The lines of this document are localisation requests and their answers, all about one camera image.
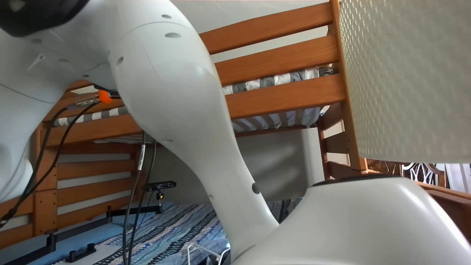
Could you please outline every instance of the striped mattress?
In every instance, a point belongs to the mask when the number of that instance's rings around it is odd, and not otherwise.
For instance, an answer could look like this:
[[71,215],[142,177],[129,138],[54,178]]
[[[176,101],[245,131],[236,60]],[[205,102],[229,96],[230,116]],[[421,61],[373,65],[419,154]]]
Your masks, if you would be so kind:
[[[269,202],[268,207],[274,217],[280,220],[286,217],[300,200]],[[131,232],[132,228],[128,231],[128,238]],[[122,235],[112,237],[101,244],[121,246]],[[199,244],[216,253],[222,253],[229,247],[226,233],[211,205],[174,205],[163,214],[145,221],[136,232],[132,263],[185,265],[190,244]],[[208,253],[200,250],[190,253],[191,264],[197,265],[207,257]],[[122,264],[122,251],[103,260],[102,264]]]
[[[241,93],[244,91],[255,90],[275,85],[286,83],[298,82],[302,80],[313,79],[320,76],[327,76],[335,74],[332,67],[315,67],[304,70],[299,70],[282,75],[273,75],[263,77],[256,80],[247,82],[236,83],[222,87],[225,95]],[[82,123],[92,120],[99,120],[113,116],[120,116],[128,114],[126,106],[113,108],[110,110],[99,111],[82,115],[76,123]],[[264,116],[255,116],[243,119],[236,119],[232,121],[234,132],[242,133],[255,130],[265,130],[268,128],[280,128],[294,125],[303,125],[306,127],[316,126],[316,121],[319,118],[320,108],[307,108],[304,110],[293,110],[284,113],[273,113]],[[68,126],[75,116],[59,118],[54,121],[54,126]],[[99,140],[95,142],[125,142],[125,143],[140,143],[140,135],[131,135],[126,137],[118,137],[113,139]]]

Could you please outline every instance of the gray and white striped sheet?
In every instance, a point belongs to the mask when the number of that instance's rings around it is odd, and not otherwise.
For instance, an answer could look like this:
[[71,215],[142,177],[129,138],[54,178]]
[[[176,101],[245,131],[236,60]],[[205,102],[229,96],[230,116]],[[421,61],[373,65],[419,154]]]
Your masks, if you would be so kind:
[[[332,67],[315,67],[299,71],[294,71],[282,75],[273,75],[263,77],[256,80],[250,80],[246,82],[236,83],[222,87],[225,95],[233,93],[241,93],[244,91],[255,90],[259,88],[265,88],[269,86],[281,85],[286,83],[292,83],[302,80],[308,80],[319,76],[326,76],[335,74],[335,70]],[[320,108],[308,108],[300,111],[288,111],[285,113],[273,113],[265,116],[255,116],[252,118],[238,119],[232,122],[232,126],[236,133],[264,130],[268,128],[279,128],[282,126],[294,126],[304,125],[306,127],[316,126],[315,122],[319,118]],[[110,110],[99,111],[95,113],[85,114],[81,116],[76,123],[82,123],[92,120],[99,120],[103,118],[109,118],[113,116],[120,116],[128,114],[128,110],[125,106],[114,108]],[[75,118],[64,117],[54,121],[54,126],[67,126]],[[96,142],[126,142],[126,143],[140,143],[140,136],[131,135],[125,137],[118,137],[113,139],[99,140]]]

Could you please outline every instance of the bed frame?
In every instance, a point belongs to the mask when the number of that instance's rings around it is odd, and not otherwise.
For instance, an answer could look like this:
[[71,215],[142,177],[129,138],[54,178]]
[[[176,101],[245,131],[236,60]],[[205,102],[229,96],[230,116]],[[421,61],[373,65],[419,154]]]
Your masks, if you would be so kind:
[[[345,71],[343,69],[344,62],[339,33],[339,11],[340,5],[338,0],[330,0],[328,3],[258,17],[200,34],[210,54],[216,54],[326,25],[329,27],[328,35],[321,38],[215,64],[222,85],[253,80],[269,75],[284,74],[314,66],[333,64],[338,72],[334,75],[226,96],[227,107],[233,120],[279,113],[283,122],[283,116],[285,116],[286,111],[300,111],[306,108],[330,105],[330,108],[319,118],[317,123],[326,180],[331,177],[343,179],[360,174],[377,173],[374,170],[368,169],[366,160],[358,154]],[[73,90],[90,85],[92,84],[85,80],[74,82],[63,98],[46,115],[34,134],[35,155],[37,155],[39,150],[45,124],[51,122],[53,115],[62,107],[90,96],[90,94],[76,96],[76,94],[71,93]],[[111,104],[98,104],[91,108],[88,113],[120,106],[123,106],[121,100],[113,100]],[[68,110],[60,117],[77,115],[79,112],[80,110]],[[327,138],[324,137],[324,131],[340,121],[343,121],[345,131]],[[266,130],[237,133],[236,137],[303,128],[305,127],[269,128]],[[52,129],[47,144],[48,149],[43,159],[43,167],[38,176],[42,176],[41,173],[44,172],[44,167],[52,163],[52,158],[56,153],[55,148],[59,145],[65,130],[66,127]],[[47,231],[53,231],[89,220],[106,212],[107,206],[117,209],[126,205],[129,197],[111,200],[64,215],[57,215],[58,206],[128,190],[132,187],[135,176],[66,189],[57,189],[57,181],[97,174],[134,171],[136,168],[136,156],[140,152],[139,146],[122,143],[96,144],[92,143],[92,141],[134,135],[141,132],[141,128],[129,114],[76,124],[65,140],[65,147],[62,153],[126,153],[131,154],[131,159],[128,161],[58,163],[46,181],[39,186],[34,196],[29,197],[17,213],[17,215],[30,215],[31,222],[27,225],[0,232],[0,248],[44,234]],[[349,165],[328,161],[327,153],[348,154]],[[438,187],[434,186],[425,186],[425,188],[436,193],[437,198],[447,198],[447,203],[451,205],[449,208],[459,214],[459,217],[457,217],[459,220],[463,220],[465,215],[467,218],[471,218],[471,195],[444,188],[437,190]],[[16,199],[13,199],[1,204],[0,214],[10,209],[15,201]],[[468,230],[467,236],[468,239],[471,239],[471,231]]]

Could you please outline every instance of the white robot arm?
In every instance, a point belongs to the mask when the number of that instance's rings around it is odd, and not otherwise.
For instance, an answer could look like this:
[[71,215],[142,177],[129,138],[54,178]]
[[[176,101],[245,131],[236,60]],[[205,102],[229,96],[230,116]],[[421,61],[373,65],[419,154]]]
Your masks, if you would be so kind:
[[[0,32],[0,201],[29,179],[22,152],[34,128],[69,83],[86,78],[117,89],[139,126],[192,168],[237,264],[468,264],[463,235],[406,179],[309,188],[279,226],[239,152],[214,64],[183,14],[167,0],[64,2],[80,10],[69,8],[75,16],[61,25]],[[413,220],[422,225],[408,226]],[[393,248],[399,240],[409,243]]]

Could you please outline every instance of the white perforated panel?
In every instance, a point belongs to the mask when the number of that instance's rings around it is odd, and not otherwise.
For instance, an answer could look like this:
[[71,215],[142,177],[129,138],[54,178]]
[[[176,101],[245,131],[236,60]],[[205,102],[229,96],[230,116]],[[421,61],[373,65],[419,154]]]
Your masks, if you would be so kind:
[[345,0],[341,40],[367,158],[471,161],[471,1]]

